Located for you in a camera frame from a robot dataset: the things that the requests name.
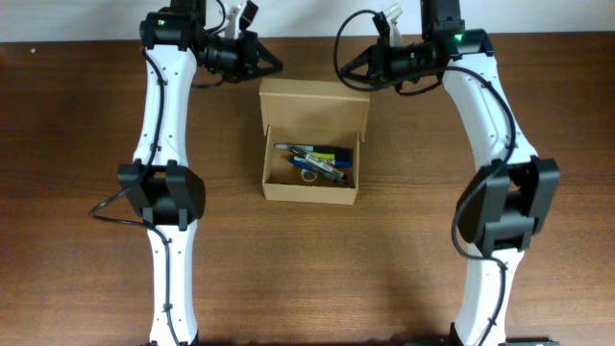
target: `blue marker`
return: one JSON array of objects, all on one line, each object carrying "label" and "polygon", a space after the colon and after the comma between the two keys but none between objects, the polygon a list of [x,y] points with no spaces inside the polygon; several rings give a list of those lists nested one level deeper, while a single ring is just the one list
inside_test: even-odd
[{"label": "blue marker", "polygon": [[345,179],[337,178],[333,174],[325,172],[324,170],[322,170],[320,168],[316,168],[316,167],[314,167],[314,166],[312,166],[312,165],[310,165],[308,163],[301,162],[301,161],[296,161],[296,160],[294,160],[294,158],[290,158],[288,161],[290,163],[296,165],[299,168],[305,169],[306,171],[310,171],[310,172],[313,172],[313,173],[317,173],[317,174],[323,175],[326,178],[331,179],[332,181],[334,181],[334,182],[336,182],[338,184],[342,184],[342,185],[346,184],[346,180]]}]

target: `tape roll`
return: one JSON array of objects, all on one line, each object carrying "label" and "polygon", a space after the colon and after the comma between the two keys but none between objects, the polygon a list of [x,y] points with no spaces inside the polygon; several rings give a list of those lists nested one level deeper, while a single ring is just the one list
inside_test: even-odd
[{"label": "tape roll", "polygon": [[306,183],[312,183],[318,178],[318,174],[306,169],[301,170],[301,179]]}]

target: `black joint housing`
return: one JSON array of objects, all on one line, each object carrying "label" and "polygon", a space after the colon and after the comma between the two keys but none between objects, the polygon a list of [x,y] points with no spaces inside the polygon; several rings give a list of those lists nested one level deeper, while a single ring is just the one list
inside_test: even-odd
[{"label": "black joint housing", "polygon": [[[457,202],[465,200],[475,187],[497,169],[500,161],[482,167]],[[518,186],[511,190],[510,183]],[[540,232],[559,183],[559,169],[553,159],[512,164],[488,179],[459,218],[463,239],[476,244],[482,255],[494,250],[529,247]]]},{"label": "black joint housing", "polygon": [[[117,180],[125,188],[144,169],[140,162],[122,164]],[[205,184],[191,170],[175,161],[169,161],[166,166],[152,166],[127,197],[138,216],[155,225],[178,226],[180,231],[187,230],[187,225],[201,218],[205,211]]]}]

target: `box flap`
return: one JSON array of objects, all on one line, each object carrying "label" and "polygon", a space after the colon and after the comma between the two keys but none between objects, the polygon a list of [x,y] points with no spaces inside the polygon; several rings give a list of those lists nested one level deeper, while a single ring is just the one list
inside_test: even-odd
[{"label": "box flap", "polygon": [[260,84],[262,129],[282,127],[360,131],[365,140],[369,92],[338,82],[263,78]]}]

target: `wire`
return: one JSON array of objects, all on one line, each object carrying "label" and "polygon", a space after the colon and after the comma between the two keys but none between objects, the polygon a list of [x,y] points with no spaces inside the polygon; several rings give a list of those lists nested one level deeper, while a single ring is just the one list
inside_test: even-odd
[{"label": "wire", "polygon": [[222,10],[222,22],[220,22],[220,24],[218,24],[217,26],[211,28],[211,29],[207,29],[205,30],[206,33],[211,34],[211,33],[216,33],[220,28],[222,28],[222,26],[224,25],[224,21],[227,19],[227,11],[224,8],[224,4],[222,3],[221,0],[215,0],[215,2],[218,3],[218,5],[220,5],[220,10]]},{"label": "wire", "polygon": [[422,89],[418,89],[418,90],[413,90],[413,91],[402,91],[401,88],[396,88],[395,87],[395,92],[397,92],[400,96],[416,96],[416,95],[420,95],[422,93],[426,93],[428,91],[432,91],[437,87],[440,87],[442,85],[442,82],[437,81],[434,84],[430,85],[430,86],[426,86],[423,87]]},{"label": "wire", "polygon": [[[510,127],[510,143],[508,144],[508,146],[506,147],[506,154],[504,155],[504,159],[501,160],[499,162],[499,164],[496,166],[496,168],[490,173],[488,174],[484,179],[482,179],[482,181],[480,181],[480,183],[478,183],[474,189],[472,189],[472,191],[470,191],[470,193],[468,193],[466,195],[466,197],[459,203],[459,206],[457,208],[457,211],[455,213],[455,217],[453,218],[453,223],[451,226],[451,238],[453,240],[453,245],[455,246],[455,249],[457,250],[457,252],[464,258],[468,259],[468,260],[490,260],[490,261],[494,261],[498,267],[500,268],[500,291],[498,294],[498,301],[496,303],[496,307],[494,308],[493,314],[491,316],[491,318],[489,319],[488,325],[485,329],[485,332],[483,333],[480,342],[479,342],[479,346],[482,346],[482,344],[484,343],[484,340],[489,336],[489,333],[491,332],[491,329],[493,328],[493,326],[496,325],[496,321],[498,319],[498,315],[500,314],[500,311],[502,310],[502,306],[504,304],[504,297],[505,297],[505,283],[506,283],[506,270],[508,270],[508,268],[506,267],[506,264],[503,263],[500,259],[496,259],[493,257],[489,257],[489,258],[485,258],[485,257],[480,257],[480,256],[473,256],[468,254],[465,250],[463,250],[463,248],[461,248],[461,245],[459,244],[459,239],[457,238],[457,225],[459,223],[459,219],[461,218],[461,215],[463,215],[463,213],[465,212],[466,208],[468,207],[468,205],[470,204],[470,202],[474,199],[474,197],[476,197],[476,195],[480,192],[480,190],[487,184],[487,182],[493,178],[494,176],[496,176],[497,174],[500,173],[500,171],[502,171],[504,168],[506,168],[508,161],[510,160],[510,158],[512,157],[512,153],[514,151],[514,148],[516,146],[516,129],[515,129],[515,120],[514,120],[514,116],[512,115],[512,111],[510,110],[510,107],[508,106],[508,104],[506,103],[506,101],[504,100],[504,98],[502,97],[502,95],[500,95],[500,93],[498,92],[498,90],[496,90],[492,85],[491,82],[485,80],[479,73],[470,70],[468,68],[464,68],[464,67],[459,67],[459,66],[446,66],[446,67],[439,67],[439,68],[432,68],[429,70],[424,70],[424,71],[420,71],[420,72],[414,72],[414,73],[409,73],[406,74],[405,76],[402,76],[400,78],[397,78],[393,81],[389,81],[386,82],[384,84],[378,85],[378,86],[370,86],[370,87],[364,87],[364,86],[354,86],[351,85],[350,83],[348,83],[345,78],[341,75],[341,73],[339,72],[339,65],[337,62],[337,51],[338,51],[338,47],[339,47],[339,41],[341,38],[341,34],[344,30],[344,28],[348,25],[348,23],[355,17],[357,17],[360,14],[364,14],[364,13],[371,13],[373,15],[376,15],[376,12],[374,11],[370,11],[370,10],[362,10],[362,11],[358,11],[353,13],[351,16],[349,16],[344,23],[342,23],[341,27],[339,28],[339,31],[337,32],[337,36],[335,37],[335,44],[333,46],[333,68],[335,69],[335,74],[337,75],[337,78],[339,78],[340,82],[342,82],[345,86],[354,89],[354,90],[358,90],[358,91],[377,91],[377,90],[382,90],[386,87],[391,87],[391,86],[396,86],[404,81],[407,80],[416,80],[420,77],[427,77],[427,76],[435,76],[438,73],[442,73],[445,71],[457,71],[457,72],[462,72],[462,73],[466,73],[469,74],[470,76],[476,78],[483,87],[485,87],[487,90],[489,90],[489,92],[491,92],[491,94],[494,96],[494,98],[496,99],[496,101],[498,101],[498,103],[500,104],[500,106],[502,107],[502,109],[504,110],[504,113],[506,114],[506,118],[508,120],[508,124]],[[427,86],[423,89],[420,90],[416,90],[416,91],[411,91],[411,92],[407,92],[407,93],[401,93],[399,90],[396,90],[400,95],[404,95],[404,96],[414,96],[414,95],[418,95],[421,93],[425,93],[427,91],[430,91],[436,87],[439,87],[440,82],[435,83],[431,86]]]},{"label": "wire", "polygon": [[193,88],[200,88],[200,89],[207,89],[207,88],[215,88],[215,87],[220,87],[222,86],[222,84],[224,83],[224,77],[222,77],[222,79],[220,79],[218,82],[216,83],[212,83],[212,84],[202,84],[202,85],[191,85],[191,87]]},{"label": "wire", "polygon": [[162,115],[164,113],[164,83],[165,81],[162,78],[162,74],[160,73],[160,70],[158,69],[156,64],[147,55],[145,48],[141,50],[141,55],[143,55],[143,58],[145,58],[145,60],[152,66],[152,68],[156,72],[156,76],[158,77],[158,84],[160,87],[160,105],[159,105],[158,119],[156,122],[156,131],[154,133],[154,141],[152,142],[152,145],[150,146],[150,157],[147,163],[145,164],[144,169],[140,171],[136,179],[134,179],[128,186],[122,188],[119,192],[112,195],[110,198],[106,199],[105,201],[99,203],[94,208],[92,208],[89,211],[89,215],[93,219],[99,220],[99,221],[110,222],[110,223],[126,225],[126,226],[142,227],[149,231],[154,232],[160,238],[162,245],[164,245],[164,253],[165,253],[165,258],[166,258],[165,260],[165,280],[164,280],[165,281],[165,294],[164,294],[163,312],[166,312],[166,319],[168,321],[169,331],[171,332],[171,335],[173,336],[173,340],[175,341],[176,346],[179,346],[180,341],[178,340],[177,335],[175,334],[175,329],[173,328],[173,320],[171,319],[171,309],[173,308],[173,306],[170,304],[171,259],[170,259],[169,243],[171,242],[171,239],[167,239],[164,236],[164,234],[156,228],[156,225],[152,224],[151,222],[148,222],[145,220],[143,220],[142,222],[133,221],[133,220],[124,220],[124,219],[101,216],[97,214],[98,211],[108,207],[110,204],[112,204],[113,202],[115,202],[116,200],[118,200],[119,198],[127,194],[128,192],[130,192],[135,186],[143,182],[143,180],[145,179],[145,177],[148,175],[148,173],[150,172],[152,168],[152,162],[154,162],[154,156],[156,155],[158,151],[158,141],[160,138],[160,127],[162,124]]}]

